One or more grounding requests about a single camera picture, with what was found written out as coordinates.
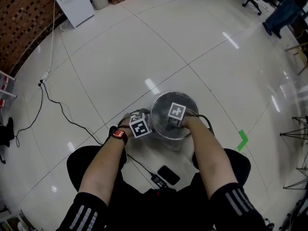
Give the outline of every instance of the black cable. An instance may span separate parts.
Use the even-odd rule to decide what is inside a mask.
[[[127,156],[128,156],[130,159],[134,160],[137,164],[141,165],[146,171],[148,171],[148,172],[150,173],[151,176],[154,175],[151,171],[149,171],[142,163],[138,162],[135,158],[131,157],[131,156],[128,155],[128,154],[127,154]]]
[[[204,118],[205,120],[206,120],[206,122],[208,123],[208,126],[209,126],[209,130],[211,131],[211,133],[215,136],[215,134],[214,134],[214,131],[213,131],[213,128],[212,128],[212,124],[210,123],[210,121],[209,121],[209,119],[207,119],[204,115],[197,115],[197,113],[196,112],[194,112],[193,110],[191,110],[191,109],[188,109],[188,108],[186,108],[187,110],[189,110],[189,111],[191,111],[191,112],[193,112],[193,114],[190,114],[190,113],[188,113],[188,112],[185,112],[185,115],[187,115],[187,116],[195,116],[195,117],[202,117],[202,118]]]
[[[202,117],[206,120],[206,122],[208,123],[208,126],[209,126],[209,130],[211,131],[211,133],[215,136],[214,134],[214,131],[213,131],[213,128],[212,128],[212,125],[210,123],[210,121],[204,116],[204,115],[196,115],[196,117]]]
[[[62,104],[61,104],[60,102],[56,102],[56,101],[54,101],[54,100],[51,100],[51,99],[49,98],[49,95],[48,95],[48,92],[47,92],[47,89],[46,89],[46,86],[45,86],[44,82],[43,82],[42,80],[41,80],[40,82],[44,85],[44,89],[45,89],[45,91],[46,91],[47,98],[49,99],[49,101],[51,101],[51,102],[53,102],[53,103],[57,103],[57,104],[59,104],[59,105],[61,106],[62,114],[63,114],[64,117],[67,119],[67,121],[68,121],[69,123],[71,123],[71,124],[76,125],[77,127],[83,128],[85,131],[87,131],[88,134],[91,135],[92,138],[94,138],[94,140],[95,140],[99,145],[103,146],[103,144],[99,143],[99,142],[97,141],[97,139],[96,139],[85,127],[83,127],[83,126],[81,126],[81,125],[78,125],[77,123],[72,122],[72,121],[70,121],[70,120],[67,118],[67,116],[65,115],[65,113],[64,113],[64,111],[63,111]]]
[[[41,98],[41,101],[40,101],[40,107],[39,107],[39,110],[38,110],[38,114],[37,114],[37,116],[35,117],[34,121],[31,123],[31,125],[30,125],[29,127],[24,128],[24,129],[20,129],[20,130],[17,132],[15,138],[16,138],[16,145],[17,145],[18,148],[19,148],[19,146],[20,146],[19,140],[18,140],[18,138],[17,138],[19,132],[25,131],[25,130],[29,129],[30,127],[32,127],[33,123],[37,120],[37,117],[38,117],[38,115],[39,115],[39,113],[40,113],[40,110],[42,109],[42,105],[43,105],[43,89],[42,89],[40,83],[38,84],[38,86],[40,87],[40,89],[41,89],[41,91],[42,91],[42,98]]]

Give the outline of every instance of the jeans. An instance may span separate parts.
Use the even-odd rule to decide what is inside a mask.
[[[270,30],[280,30],[291,24],[299,15],[301,8],[294,0],[283,0],[281,5],[266,19],[265,26]]]
[[[82,177],[101,146],[85,146],[73,152],[67,160],[68,175],[78,191]],[[250,162],[242,154],[225,149],[233,172],[240,185],[244,185]],[[212,230],[213,218],[209,200],[200,173],[196,173],[191,184],[180,191],[174,189],[149,189],[144,194],[128,185],[122,177],[121,168],[126,163],[123,150],[119,170],[108,206],[108,221],[113,229],[124,229],[126,223],[134,222],[136,229],[143,226],[164,225],[165,229]]]

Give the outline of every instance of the floor tile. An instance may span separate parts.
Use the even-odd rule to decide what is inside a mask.
[[[293,127],[290,113],[288,106],[283,105],[283,99],[273,95],[262,117],[248,134],[247,146],[266,187],[275,179],[283,184],[296,166],[293,145],[288,145],[287,139],[279,136],[281,130]]]
[[[71,56],[103,31],[124,21],[130,16],[132,14],[119,4],[109,4],[106,8],[96,10],[92,18],[75,29],[65,31],[63,42],[68,54]]]
[[[237,129],[246,133],[257,122],[275,92],[253,55],[242,46],[248,32],[238,34],[190,64]]]
[[[227,40],[231,33],[196,0],[169,2],[137,15],[187,63]]]
[[[58,60],[59,65],[61,65],[68,58],[68,55],[62,40],[60,40],[61,35],[59,29],[55,28],[53,34],[51,64],[52,68],[55,68]],[[25,86],[26,102],[29,102],[38,91],[39,80],[50,69],[51,39],[52,33],[35,48],[15,76]]]
[[[53,175],[48,174],[22,200],[19,207],[35,228],[52,231],[60,226],[76,195],[72,187],[71,192],[67,188],[69,184],[59,185]]]
[[[117,124],[127,112],[132,112],[143,107],[150,107],[158,95],[168,90],[183,91],[196,101],[199,112],[210,120],[215,136],[223,147],[235,149],[242,141],[238,131],[215,97],[188,66],[165,80],[151,92],[142,96],[130,107],[107,123],[107,126]],[[136,160],[140,160],[154,172],[162,165],[167,165],[174,170],[181,178],[181,182],[174,186],[177,190],[189,185],[196,172],[196,169],[190,163],[193,154],[192,139],[187,139],[182,145],[179,145],[178,149],[180,150],[177,152],[170,151],[161,141],[152,139],[151,136],[147,136],[144,139],[132,140],[128,147],[129,153],[135,157]],[[135,165],[144,172],[145,176],[149,176],[138,164]]]
[[[14,127],[14,133],[30,126],[26,110]],[[31,189],[49,172],[36,144],[31,129],[18,134],[20,147],[15,139],[4,148],[6,164],[0,164],[0,191],[7,207],[14,208]]]
[[[243,40],[242,47],[259,63],[262,75],[275,90],[287,66],[285,58],[279,52],[280,45],[271,41],[262,24],[257,24],[242,33],[239,40]]]
[[[231,32],[237,34],[258,23],[258,15],[242,7],[242,0],[195,0],[220,20]]]
[[[65,114],[73,122],[92,133],[104,125],[69,60],[53,73],[46,85],[50,98],[62,103]],[[27,104],[30,121],[37,115],[40,102],[41,91]],[[84,129],[66,121],[59,104],[47,100],[46,95],[32,128],[49,170],[89,137]]]
[[[71,59],[105,122],[186,65],[136,17],[102,33]]]

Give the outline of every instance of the black sleeve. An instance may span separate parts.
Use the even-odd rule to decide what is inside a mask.
[[[230,183],[219,188],[210,199],[217,231],[269,230],[263,217],[249,202],[243,187]]]
[[[103,230],[107,220],[107,205],[100,198],[86,192],[76,195],[58,231]]]

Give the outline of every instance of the cable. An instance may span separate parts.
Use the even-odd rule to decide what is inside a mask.
[[[58,104],[61,106],[62,114],[63,114],[64,117],[67,119],[67,121],[68,121],[69,123],[71,123],[71,124],[76,125],[77,127],[83,128],[85,131],[87,131],[88,134],[91,135],[92,138],[94,138],[94,140],[95,140],[99,145],[102,145],[101,143],[99,143],[99,142],[97,141],[97,139],[96,139],[85,127],[83,127],[83,126],[81,126],[81,125],[78,125],[77,123],[72,122],[72,121],[70,121],[70,120],[67,118],[67,116],[65,115],[65,113],[64,113],[64,111],[63,111],[62,104],[61,104],[60,102],[56,102],[56,101],[54,101],[54,100],[51,100],[51,99],[49,98],[49,95],[48,95],[48,92],[47,92],[47,89],[46,89],[46,86],[45,86],[44,82],[43,82],[42,80],[41,80],[40,82],[44,85],[44,89],[45,89],[45,91],[46,91],[47,98],[49,99],[49,101],[51,101],[51,102],[53,102],[53,103],[58,103]]]
[[[51,71],[53,71],[53,70],[55,70],[55,69],[57,69],[57,68],[59,67],[59,48],[60,48],[60,42],[61,42],[62,37],[64,36],[64,33],[61,35],[61,38],[59,39],[59,42],[58,42],[57,66],[56,66],[55,68],[49,70],[49,71],[48,71],[48,74],[49,74]]]
[[[52,54],[52,42],[53,42],[55,4],[56,4],[56,0],[53,2],[53,24],[52,24],[52,38],[51,38],[51,50],[50,50],[49,68],[51,68],[51,54]]]
[[[215,136],[214,134],[214,131],[213,131],[213,128],[212,128],[212,125],[210,123],[210,121],[204,116],[204,115],[196,115],[196,117],[202,117],[206,120],[206,122],[208,123],[208,126],[209,126],[209,130],[211,131],[211,133]]]
[[[138,162],[136,159],[134,159],[132,156],[130,156],[130,155],[128,155],[128,154],[127,154],[127,156],[128,156],[130,159],[134,160],[137,164],[141,165],[146,171],[148,171],[148,172],[150,173],[151,176],[154,175],[154,174],[153,174],[151,171],[149,171],[142,163]]]
[[[29,127],[24,128],[24,129],[21,129],[21,130],[19,130],[19,131],[17,132],[17,134],[16,134],[15,137],[16,137],[16,145],[17,145],[18,148],[19,148],[19,146],[20,146],[19,140],[18,140],[18,138],[17,138],[19,132],[25,131],[25,130],[27,130],[28,128],[32,127],[33,123],[37,120],[37,117],[38,117],[38,115],[39,115],[39,113],[40,113],[40,110],[42,109],[42,105],[43,105],[43,89],[42,89],[42,87],[41,87],[40,84],[39,84],[38,86],[40,87],[40,89],[41,89],[41,91],[42,91],[42,98],[41,98],[41,102],[40,102],[40,107],[39,107],[39,110],[38,110],[38,114],[37,114],[37,116],[35,117],[34,121],[31,123],[31,125],[30,125]]]
[[[210,123],[209,119],[207,119],[204,115],[197,115],[197,113],[194,112],[194,111],[191,110],[191,109],[188,109],[188,108],[186,108],[186,109],[189,110],[189,111],[191,111],[192,113],[194,113],[194,115],[192,115],[192,114],[190,114],[190,113],[188,113],[188,112],[185,112],[185,114],[186,114],[187,116],[195,116],[195,117],[202,117],[202,118],[204,118],[204,119],[206,120],[206,122],[208,123],[209,130],[210,130],[211,133],[215,136],[214,131],[213,131],[213,128],[212,128],[212,124]]]
[[[301,34],[299,37],[295,38],[295,39],[298,39],[298,38],[300,38],[301,36],[303,36],[304,31],[306,31],[306,29],[304,29],[304,30],[302,31],[302,34]]]

